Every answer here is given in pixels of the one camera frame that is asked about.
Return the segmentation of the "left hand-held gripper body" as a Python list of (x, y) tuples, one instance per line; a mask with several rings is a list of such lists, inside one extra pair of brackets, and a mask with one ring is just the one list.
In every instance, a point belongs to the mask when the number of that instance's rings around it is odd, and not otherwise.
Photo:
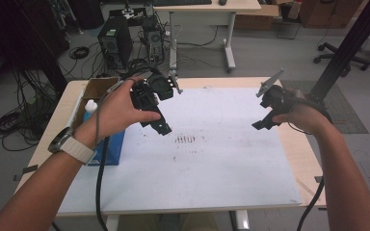
[(152, 69), (151, 75), (142, 80), (135, 80), (131, 87), (130, 96), (136, 109), (159, 113), (159, 102), (173, 98), (173, 90), (183, 92), (176, 77), (166, 77), (158, 69)]

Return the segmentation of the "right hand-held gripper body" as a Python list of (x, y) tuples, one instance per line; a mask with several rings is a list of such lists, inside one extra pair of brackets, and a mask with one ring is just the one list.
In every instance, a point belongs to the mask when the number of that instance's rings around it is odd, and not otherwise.
[(285, 69), (281, 68), (276, 74), (260, 84), (257, 97), (261, 98), (260, 105), (263, 108), (271, 107), (277, 114), (287, 114), (293, 107), (293, 102), (289, 101), (287, 90), (276, 84)]

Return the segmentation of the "blue cardboard box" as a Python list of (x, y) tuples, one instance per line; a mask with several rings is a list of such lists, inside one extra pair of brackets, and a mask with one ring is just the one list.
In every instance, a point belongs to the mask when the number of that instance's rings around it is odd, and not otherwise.
[[(96, 78), (91, 79), (88, 84), (82, 90), (77, 103), (75, 105), (75, 110), (73, 116), (70, 118), (70, 126), (72, 128), (78, 127), (82, 124), (83, 114), (85, 112), (85, 105), (90, 100), (93, 99), (99, 106), (99, 101), (101, 97), (107, 92), (109, 88), (114, 86), (118, 82), (118, 78)], [(103, 149), (107, 150), (106, 153), (106, 166), (117, 166), (119, 164), (119, 157), (122, 150), (122, 143), (124, 139), (125, 132), (116, 133), (109, 138), (109, 142), (105, 143), (105, 140), (102, 140), (97, 147), (94, 149), (95, 156), (89, 162), (90, 166), (98, 166), (100, 164)]]

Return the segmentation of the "person's left hand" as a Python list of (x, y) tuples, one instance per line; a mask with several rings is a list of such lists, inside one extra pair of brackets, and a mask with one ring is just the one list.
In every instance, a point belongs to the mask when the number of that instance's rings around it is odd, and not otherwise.
[(156, 112), (141, 111), (133, 106), (130, 90), (143, 80), (143, 77), (131, 77), (109, 93), (94, 115), (74, 130), (73, 137), (93, 149), (100, 140), (123, 131), (131, 124), (160, 119)]

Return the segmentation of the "open computer case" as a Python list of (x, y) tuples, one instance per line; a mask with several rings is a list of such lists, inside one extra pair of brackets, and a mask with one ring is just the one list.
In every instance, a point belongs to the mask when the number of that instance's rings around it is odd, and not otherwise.
[(164, 31), (159, 24), (144, 24), (142, 28), (148, 59), (152, 64), (159, 65), (165, 60)]

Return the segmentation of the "grey floor mat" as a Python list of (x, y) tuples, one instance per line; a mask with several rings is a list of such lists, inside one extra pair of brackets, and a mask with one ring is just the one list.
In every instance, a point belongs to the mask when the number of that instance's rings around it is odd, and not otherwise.
[[(306, 80), (281, 80), (280, 82), (286, 89), (301, 90), (303, 93), (310, 93), (316, 84), (315, 81)], [(332, 86), (324, 99), (324, 103), (333, 124), (342, 134), (368, 133), (368, 130), (357, 116), (339, 86)]]

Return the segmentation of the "black office chair base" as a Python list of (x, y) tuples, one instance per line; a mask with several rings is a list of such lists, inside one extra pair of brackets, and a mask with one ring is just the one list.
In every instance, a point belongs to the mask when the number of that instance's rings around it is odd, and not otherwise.
[(360, 64), (361, 71), (367, 70), (370, 66), (370, 61), (358, 57), (357, 48), (350, 45), (336, 47), (328, 42), (323, 42), (317, 46), (317, 50), (320, 54), (312, 60), (315, 64), (326, 59), (330, 60), (323, 72), (325, 75), (334, 74), (336, 77), (346, 77), (352, 70), (351, 62)]

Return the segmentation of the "brown cardboard box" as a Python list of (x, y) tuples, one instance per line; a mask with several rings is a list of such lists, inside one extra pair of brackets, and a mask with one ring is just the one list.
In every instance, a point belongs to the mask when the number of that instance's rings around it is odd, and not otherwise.
[(238, 30), (268, 31), (274, 20), (279, 17), (278, 5), (262, 5), (261, 9), (251, 13), (237, 13), (234, 28)]

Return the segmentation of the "wristwatch with white band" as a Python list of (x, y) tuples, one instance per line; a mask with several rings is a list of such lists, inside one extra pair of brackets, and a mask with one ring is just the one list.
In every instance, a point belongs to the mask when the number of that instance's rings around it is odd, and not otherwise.
[(95, 151), (73, 137), (73, 129), (64, 128), (49, 144), (47, 150), (52, 154), (64, 151), (74, 159), (87, 165), (95, 156)]

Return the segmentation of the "black keyboard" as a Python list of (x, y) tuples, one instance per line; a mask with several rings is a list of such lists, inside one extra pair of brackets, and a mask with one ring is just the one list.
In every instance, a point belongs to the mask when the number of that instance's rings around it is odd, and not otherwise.
[(210, 5), (212, 0), (152, 0), (154, 7)]

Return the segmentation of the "white table leg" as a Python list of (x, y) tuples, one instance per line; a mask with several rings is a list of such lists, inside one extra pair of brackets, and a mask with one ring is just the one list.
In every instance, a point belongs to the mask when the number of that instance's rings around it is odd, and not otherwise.
[(118, 231), (119, 229), (119, 215), (109, 215), (106, 218), (106, 227), (108, 231)]
[(250, 222), (247, 210), (237, 210), (234, 212), (237, 231), (249, 231)]

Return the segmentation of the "brown wooden cabinet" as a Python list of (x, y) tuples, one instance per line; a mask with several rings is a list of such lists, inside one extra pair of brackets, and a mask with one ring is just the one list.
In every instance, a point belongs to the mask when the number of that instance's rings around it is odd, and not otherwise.
[(363, 0), (303, 0), (299, 17), (305, 28), (345, 28)]

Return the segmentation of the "black tape strip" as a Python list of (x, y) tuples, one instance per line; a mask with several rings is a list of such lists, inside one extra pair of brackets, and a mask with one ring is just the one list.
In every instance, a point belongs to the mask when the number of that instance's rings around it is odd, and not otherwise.
[(25, 167), (22, 169), (22, 171), (19, 173), (19, 174), (15, 174), (13, 176), (13, 181), (20, 181), (21, 178), (26, 174), (26, 173), (30, 173), (30, 172), (33, 172), (33, 171), (36, 171), (37, 169), (39, 168), (39, 165), (32, 165), (32, 166), (29, 166), (29, 167)]

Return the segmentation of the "dark curtain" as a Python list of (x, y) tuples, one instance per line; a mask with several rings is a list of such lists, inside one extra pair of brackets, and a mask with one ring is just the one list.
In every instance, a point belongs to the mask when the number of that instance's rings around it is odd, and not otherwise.
[(30, 70), (41, 70), (57, 94), (67, 80), (57, 57), (69, 44), (48, 0), (0, 0), (0, 51), (28, 82)]

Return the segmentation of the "black metal post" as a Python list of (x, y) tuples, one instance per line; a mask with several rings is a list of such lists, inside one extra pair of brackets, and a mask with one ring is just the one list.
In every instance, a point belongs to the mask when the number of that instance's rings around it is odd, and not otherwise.
[[(369, 36), (370, 0), (340, 45), (350, 45), (351, 47), (356, 47), (358, 51), (360, 46), (369, 38)], [(307, 98), (315, 103), (322, 102), (338, 78), (339, 77), (336, 77), (334, 74), (325, 75), (322, 73), (319, 80), (307, 95)]]

